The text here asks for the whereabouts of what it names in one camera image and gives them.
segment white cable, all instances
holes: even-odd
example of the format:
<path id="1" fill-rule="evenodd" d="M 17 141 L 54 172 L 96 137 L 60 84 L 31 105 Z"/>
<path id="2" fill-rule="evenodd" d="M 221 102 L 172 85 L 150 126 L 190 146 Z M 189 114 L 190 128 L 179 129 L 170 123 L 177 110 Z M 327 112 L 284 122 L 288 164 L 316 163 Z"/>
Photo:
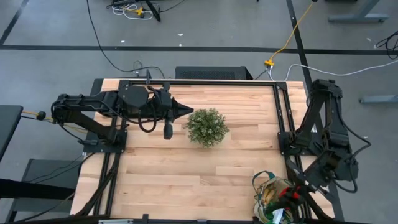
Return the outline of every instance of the white cable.
<path id="1" fill-rule="evenodd" d="M 135 4 L 129 4 L 126 7 L 114 7 L 112 6 L 112 12 L 113 14 L 117 15 L 117 16 L 121 16 L 124 15 L 126 18 L 128 19 L 137 19 L 137 20 L 149 20 L 152 19 L 154 17 L 153 13 L 151 11 L 145 11 L 142 13 L 150 13 L 152 16 L 150 18 L 136 18 L 136 17 L 129 17 L 126 14 L 126 9 L 131 9 L 131 10 L 136 10 L 138 9 L 138 7 Z"/>
<path id="2" fill-rule="evenodd" d="M 285 77 L 285 79 L 284 79 L 284 82 L 286 82 L 287 79 L 289 78 L 290 70 L 292 69 L 293 66 L 304 67 L 304 68 L 308 68 L 308 69 L 311 69 L 311 70 L 314 70 L 314 71 L 317 71 L 317 72 L 321 72 L 321 73 L 324 73 L 324 74 L 329 74 L 329 75 L 335 75 L 335 76 L 343 77 L 343 76 L 347 76 L 347 75 L 354 75 L 354 74 L 357 74 L 357 73 L 359 73 L 359 72 L 364 72 L 364 71 L 367 71 L 367 70 L 370 70 L 370 69 L 382 68 L 382 67 L 385 67 L 385 66 L 388 66 L 388 65 L 392 65 L 393 63 L 397 63 L 397 62 L 398 62 L 398 60 L 395 60 L 395 61 L 390 62 L 390 63 L 387 63 L 387 64 L 385 64 L 385 65 L 377 65 L 377 66 L 373 66 L 373 67 L 369 67 L 369 68 L 364 68 L 364 69 L 362 69 L 362 70 L 359 70 L 359 71 L 356 71 L 356 72 L 347 73 L 347 74 L 334 74 L 334 73 L 331 73 L 331 72 L 325 72 L 325 71 L 322 71 L 322 70 L 319 70 L 319 69 L 316 69 L 316 68 L 312 68 L 312 67 L 308 67 L 308 66 L 305 66 L 305 65 L 293 64 L 293 65 L 291 65 L 291 66 L 289 67 L 289 69 L 287 70 L 287 74 L 286 74 L 286 77 Z M 269 78 L 270 78 L 272 81 L 275 81 L 275 80 L 272 78 L 271 71 L 268 73 L 268 75 L 269 75 Z"/>

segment potted plant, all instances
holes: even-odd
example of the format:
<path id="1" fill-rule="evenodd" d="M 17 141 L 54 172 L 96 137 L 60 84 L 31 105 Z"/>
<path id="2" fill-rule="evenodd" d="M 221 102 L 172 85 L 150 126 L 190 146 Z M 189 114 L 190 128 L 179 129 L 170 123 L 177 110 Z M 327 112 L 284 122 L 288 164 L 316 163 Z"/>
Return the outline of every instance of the potted plant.
<path id="1" fill-rule="evenodd" d="M 225 116 L 214 108 L 196 110 L 189 116 L 187 128 L 191 142 L 200 143 L 205 148 L 220 143 L 229 132 Z"/>

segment desk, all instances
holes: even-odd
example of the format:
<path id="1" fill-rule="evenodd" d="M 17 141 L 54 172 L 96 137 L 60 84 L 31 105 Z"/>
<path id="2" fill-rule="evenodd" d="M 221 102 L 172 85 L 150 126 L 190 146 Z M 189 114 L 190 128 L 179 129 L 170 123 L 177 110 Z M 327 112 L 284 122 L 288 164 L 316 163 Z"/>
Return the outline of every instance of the desk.
<path id="1" fill-rule="evenodd" d="M 273 82 L 241 80 L 154 80 L 151 85 L 158 88 L 160 85 L 156 83 L 164 81 L 170 82 L 170 92 L 179 103 L 194 109 L 216 108 L 226 116 L 230 132 L 221 144 L 203 149 L 187 137 L 183 127 L 188 116 L 174 122 L 171 140 L 163 139 L 162 123 L 152 133 L 130 125 L 126 150 L 119 164 L 111 218 L 142 218 L 143 214 L 149 214 L 151 219 L 252 220 L 253 175 L 269 170 L 287 178 L 277 133 L 289 130 L 286 98 L 290 101 L 294 126 L 300 126 L 307 109 L 303 83 L 278 84 L 287 91 L 278 90 Z M 101 91 L 115 90 L 118 86 L 118 79 L 104 79 Z M 95 114 L 95 120 L 110 124 L 110 119 L 100 114 Z M 98 153 L 82 165 L 71 214 L 79 211 L 96 190 L 103 157 L 104 154 Z M 304 169 L 315 159 L 301 158 Z M 258 179 L 256 184 L 267 177 Z M 314 198 L 325 213 L 334 217 L 329 201 L 318 194 Z"/>

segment gray floor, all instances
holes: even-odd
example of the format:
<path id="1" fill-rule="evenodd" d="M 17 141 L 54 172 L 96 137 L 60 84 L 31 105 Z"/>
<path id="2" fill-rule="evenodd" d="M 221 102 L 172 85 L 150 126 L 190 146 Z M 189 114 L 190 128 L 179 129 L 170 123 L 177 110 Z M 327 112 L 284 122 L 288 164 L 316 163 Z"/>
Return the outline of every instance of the gray floor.
<path id="1" fill-rule="evenodd" d="M 0 0 L 0 33 L 7 27 L 22 1 Z M 178 1 L 159 1 L 167 8 Z M 294 0 L 297 16 L 310 1 Z M 327 15 L 354 11 L 364 1 L 342 4 L 319 0 L 300 25 L 306 49 L 373 50 L 374 44 L 395 32 L 398 3 L 384 0 L 375 12 L 389 13 L 383 24 L 330 24 Z M 187 1 L 165 12 L 162 23 L 132 21 L 115 16 L 105 7 L 108 0 L 90 1 L 91 12 L 103 45 L 124 46 L 222 46 L 281 47 L 292 31 L 285 1 L 243 0 Z M 85 1 L 30 0 L 6 41 L 8 45 L 96 45 Z M 296 48 L 292 39 L 289 48 Z M 160 67 L 166 77 L 174 77 L 179 65 L 247 66 L 257 76 L 269 53 L 250 52 L 107 52 L 121 68 L 132 68 L 140 60 Z M 389 62 L 387 56 L 307 55 L 308 64 L 322 70 L 345 73 Z M 298 54 L 279 54 L 273 69 L 275 79 L 283 79 Z M 396 65 L 350 77 L 331 77 L 312 72 L 316 78 L 334 78 L 343 89 L 343 117 L 373 146 L 358 156 L 359 191 L 340 191 L 345 219 L 365 223 L 391 223 L 395 219 L 398 197 L 398 151 L 394 137 L 396 105 L 364 106 L 363 95 L 396 94 Z M 126 77 L 111 67 L 97 51 L 20 51 L 0 50 L 0 104 L 23 105 L 25 109 L 49 112 L 50 104 L 61 93 L 88 94 L 95 78 Z M 154 77 L 160 74 L 155 70 Z M 294 68 L 289 80 L 303 80 L 301 68 Z M 352 147 L 362 143 L 351 138 Z M 74 159 L 82 147 L 56 126 L 21 120 L 0 163 L 0 177 L 20 180 L 29 158 Z M 0 200 L 0 222 L 10 200 Z"/>

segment wooden table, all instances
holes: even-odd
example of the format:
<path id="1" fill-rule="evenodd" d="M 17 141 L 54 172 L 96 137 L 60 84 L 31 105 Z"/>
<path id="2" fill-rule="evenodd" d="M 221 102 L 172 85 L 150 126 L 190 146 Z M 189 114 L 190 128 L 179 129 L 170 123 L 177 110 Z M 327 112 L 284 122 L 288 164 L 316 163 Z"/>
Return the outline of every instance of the wooden table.
<path id="1" fill-rule="evenodd" d="M 221 144 L 203 149 L 187 137 L 184 124 L 188 116 L 174 122 L 171 140 L 163 139 L 161 123 L 149 134 L 130 125 L 118 170 L 112 218 L 142 218 L 146 213 L 153 219 L 252 220 L 253 175 L 268 170 L 287 178 L 277 140 L 280 126 L 273 87 L 262 86 L 261 81 L 250 81 L 251 85 L 245 85 L 245 81 L 235 85 L 199 82 L 202 84 L 172 83 L 170 92 L 179 103 L 194 109 L 216 108 L 226 116 L 230 132 Z M 118 85 L 117 79 L 105 79 L 101 91 L 118 89 Z M 287 82 L 287 88 L 298 128 L 307 109 L 304 86 L 302 82 Z M 279 96 L 284 105 L 281 90 Z M 281 109 L 285 129 L 289 130 L 286 109 Z M 110 124 L 100 114 L 95 115 L 95 120 Z M 97 153 L 82 165 L 71 214 L 79 211 L 96 190 L 103 157 L 104 154 Z M 308 167 L 314 158 L 302 156 L 303 167 Z M 256 184 L 266 180 L 261 176 Z M 325 213 L 334 216 L 330 202 L 318 194 L 314 198 Z"/>

